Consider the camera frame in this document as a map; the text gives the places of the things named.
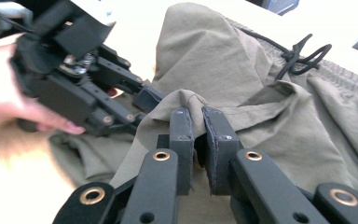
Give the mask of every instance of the green cloth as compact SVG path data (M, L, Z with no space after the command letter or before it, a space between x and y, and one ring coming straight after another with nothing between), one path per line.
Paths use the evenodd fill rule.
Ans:
M318 69L274 81L286 63L281 52L235 26L241 25L200 5L168 9L153 80L168 96L141 122L123 161L105 157L119 165L110 183L117 187L138 174L158 135L169 133L175 108L187 107L195 137L204 134L201 108L209 105L225 113L244 146L266 151L302 189L313 192L321 183L337 182L358 190L358 76L321 61ZM130 146L129 137L125 144L111 137L104 139L107 145L98 146L100 140L89 136L87 141L111 155ZM52 145L57 157L59 147ZM76 167L79 173L91 169L84 166ZM210 196L204 171L195 168L193 186L194 192L179 199L179 223L235 223L229 198Z

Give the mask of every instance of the black drawstring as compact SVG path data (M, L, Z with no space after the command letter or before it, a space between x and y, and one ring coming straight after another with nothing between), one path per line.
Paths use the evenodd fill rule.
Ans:
M289 72L290 74L294 76L298 76L301 74L304 74L308 72L311 68L317 68L317 63L319 63L324 56L327 54L327 52L331 49L331 45L325 45L319 49L317 49L315 52L313 52L310 56L300 59L300 52L304 48L307 41L310 39L312 35L307 35L304 39L302 39L297 44L293 45L293 50L288 50L285 47L279 45L278 43L274 42L271 39L266 38L265 36L255 34L253 32L250 32L248 30L239 28L241 31L246 33L247 35L250 35L257 39L262 39L264 41L267 41L271 45L275 46L277 49L283 52L281 57L283 57L286 60L286 65L283 67L283 69L280 71L280 73L275 77L275 80L281 80L283 76ZM302 63L306 66L302 69L296 70L295 65L296 63Z

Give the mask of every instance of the cable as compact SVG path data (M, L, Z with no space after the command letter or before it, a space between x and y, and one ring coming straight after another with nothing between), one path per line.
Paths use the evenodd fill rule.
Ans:
M19 30L21 32L25 32L25 33L33 33L34 32L33 30L28 29L27 27L16 23L15 21L13 21L13 20L9 19L8 17L2 15L1 13L0 13L0 19L5 21L5 22L7 22L7 23L9 23L10 25L13 26L13 28L15 28L15 29L17 29L17 30Z

